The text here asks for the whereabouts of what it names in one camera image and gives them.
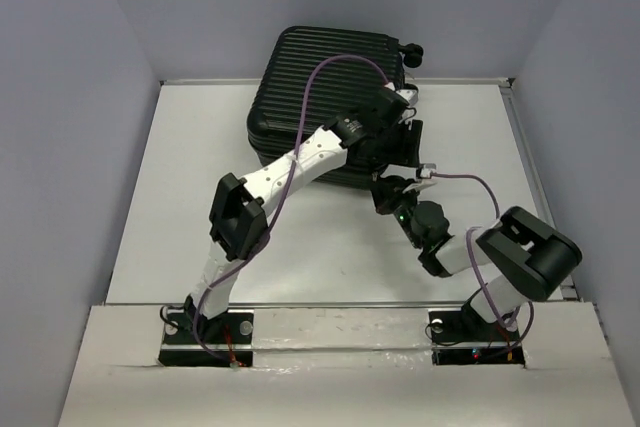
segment black ribbed container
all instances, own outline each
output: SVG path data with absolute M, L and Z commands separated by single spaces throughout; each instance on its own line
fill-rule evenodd
M 393 37 L 350 30 L 297 26 L 280 34 L 247 118 L 249 142 L 262 165 L 293 148 L 304 89 L 316 65 L 334 55 L 361 55 L 378 64 L 398 88 L 404 85 L 398 46 Z M 304 137 L 337 113 L 368 102 L 381 86 L 380 75 L 364 62 L 327 65 L 311 88 Z M 386 167 L 350 159 L 318 180 L 367 189 L 371 174 Z

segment white table surface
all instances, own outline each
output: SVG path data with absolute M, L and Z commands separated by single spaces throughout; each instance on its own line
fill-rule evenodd
M 498 87 L 418 86 L 422 162 L 437 163 L 443 173 L 480 175 L 503 210 L 520 205 L 535 214 Z M 256 88 L 162 88 L 108 303 L 184 301 L 207 258 L 219 178 L 260 168 L 245 125 Z M 452 233 L 492 219 L 491 202 L 473 181 L 441 180 L 422 198 L 443 205 Z M 418 254 L 392 217 L 375 214 L 367 192 L 312 184 L 287 200 L 272 242 L 241 274 L 231 301 L 461 302 L 477 290 L 470 271 L 431 277 Z M 485 273 L 488 280 L 497 271 L 490 266 Z
M 157 306 L 94 307 L 60 426 L 634 425 L 589 304 L 536 306 L 526 369 L 433 366 L 424 311 L 397 310 L 257 309 L 233 371 L 159 366 Z

